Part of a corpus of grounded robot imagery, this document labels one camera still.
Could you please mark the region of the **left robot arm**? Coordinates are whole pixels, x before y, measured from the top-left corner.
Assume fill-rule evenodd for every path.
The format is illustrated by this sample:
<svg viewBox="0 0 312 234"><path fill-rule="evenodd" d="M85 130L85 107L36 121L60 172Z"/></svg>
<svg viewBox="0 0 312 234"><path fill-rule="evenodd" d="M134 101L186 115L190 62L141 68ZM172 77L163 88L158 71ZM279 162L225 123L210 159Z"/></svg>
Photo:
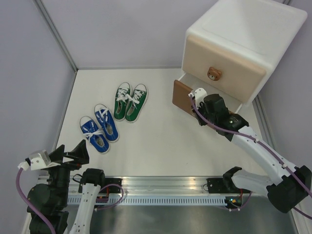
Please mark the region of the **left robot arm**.
<svg viewBox="0 0 312 234"><path fill-rule="evenodd" d="M69 213L67 207L70 172L89 163L86 141L82 140L72 151L65 152L61 145L52 153L45 150L29 156L30 169L47 170L49 178L45 184L37 184L27 195L31 214L29 230L32 234L63 234L66 232ZM90 230L91 217L97 195L106 189L103 170L87 169L79 182L82 198L78 213L70 230L72 234L86 234Z"/></svg>

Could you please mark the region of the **blue sneaker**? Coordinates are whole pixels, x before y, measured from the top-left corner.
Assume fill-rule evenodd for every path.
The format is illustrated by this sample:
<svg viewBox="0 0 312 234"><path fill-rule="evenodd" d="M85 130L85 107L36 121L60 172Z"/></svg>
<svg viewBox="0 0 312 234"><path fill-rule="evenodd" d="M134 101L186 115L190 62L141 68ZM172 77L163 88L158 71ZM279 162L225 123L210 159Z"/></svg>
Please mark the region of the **blue sneaker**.
<svg viewBox="0 0 312 234"><path fill-rule="evenodd" d="M119 133L109 108L103 104L97 104L94 107L94 113L106 139L109 142L116 142L119 139Z"/></svg>
<svg viewBox="0 0 312 234"><path fill-rule="evenodd" d="M110 145L102 129L89 116L83 116L79 121L80 129L89 143L101 154L109 151Z"/></svg>

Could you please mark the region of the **brown drawer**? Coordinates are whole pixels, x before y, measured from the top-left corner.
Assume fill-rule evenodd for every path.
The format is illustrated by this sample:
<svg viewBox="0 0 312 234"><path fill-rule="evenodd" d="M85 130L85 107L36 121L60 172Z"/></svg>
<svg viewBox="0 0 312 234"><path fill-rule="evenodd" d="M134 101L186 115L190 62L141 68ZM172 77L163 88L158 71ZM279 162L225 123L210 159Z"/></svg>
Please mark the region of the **brown drawer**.
<svg viewBox="0 0 312 234"><path fill-rule="evenodd" d="M219 94L224 99L226 107L232 113L238 113L243 106L240 101L188 73L184 73L179 79L174 81L172 103L186 113L194 115L188 94L197 88L203 88L208 95Z"/></svg>

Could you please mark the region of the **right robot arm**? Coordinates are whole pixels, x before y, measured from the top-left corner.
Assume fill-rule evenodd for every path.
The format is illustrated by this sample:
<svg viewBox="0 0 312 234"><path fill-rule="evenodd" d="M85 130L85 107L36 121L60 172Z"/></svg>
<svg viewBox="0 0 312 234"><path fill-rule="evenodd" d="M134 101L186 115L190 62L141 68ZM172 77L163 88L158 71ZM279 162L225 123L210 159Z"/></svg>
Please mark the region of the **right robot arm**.
<svg viewBox="0 0 312 234"><path fill-rule="evenodd" d="M189 94L192 112L198 123L209 125L229 142L243 149L265 172L257 175L233 167L223 174L222 186L229 193L237 189L267 197L280 212L298 211L303 199L312 195L312 172L307 166L297 167L258 138L241 115L232 113L219 94L197 97Z"/></svg>

